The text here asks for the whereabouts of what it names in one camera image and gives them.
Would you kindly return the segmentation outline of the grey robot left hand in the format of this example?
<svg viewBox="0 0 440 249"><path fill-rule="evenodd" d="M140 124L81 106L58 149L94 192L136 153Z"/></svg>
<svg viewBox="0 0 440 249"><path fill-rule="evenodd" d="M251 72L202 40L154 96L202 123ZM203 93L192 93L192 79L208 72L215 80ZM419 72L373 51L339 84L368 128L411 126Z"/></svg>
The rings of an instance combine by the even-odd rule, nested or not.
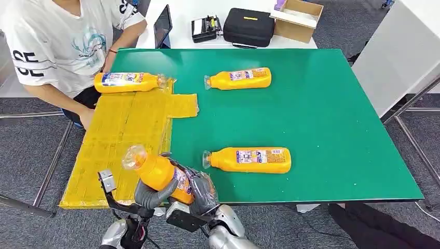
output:
<svg viewBox="0 0 440 249"><path fill-rule="evenodd" d="M134 200L136 204L148 210L153 210L167 200L177 189L177 186L178 180L172 179L163 190L154 190L139 180L134 192Z"/></svg>

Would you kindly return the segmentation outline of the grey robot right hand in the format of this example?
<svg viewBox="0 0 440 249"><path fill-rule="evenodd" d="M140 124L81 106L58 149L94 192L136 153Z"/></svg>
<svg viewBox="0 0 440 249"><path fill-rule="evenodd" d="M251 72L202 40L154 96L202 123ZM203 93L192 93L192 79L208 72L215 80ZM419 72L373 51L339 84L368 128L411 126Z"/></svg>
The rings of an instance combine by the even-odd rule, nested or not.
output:
<svg viewBox="0 0 440 249"><path fill-rule="evenodd" d="M170 152L160 154L166 157L172 165L183 170L189 180L194 201L189 205L189 211L192 215L207 215L219 206L218 194L212 183L211 178L202 171L183 166L178 161L171 158Z"/></svg>

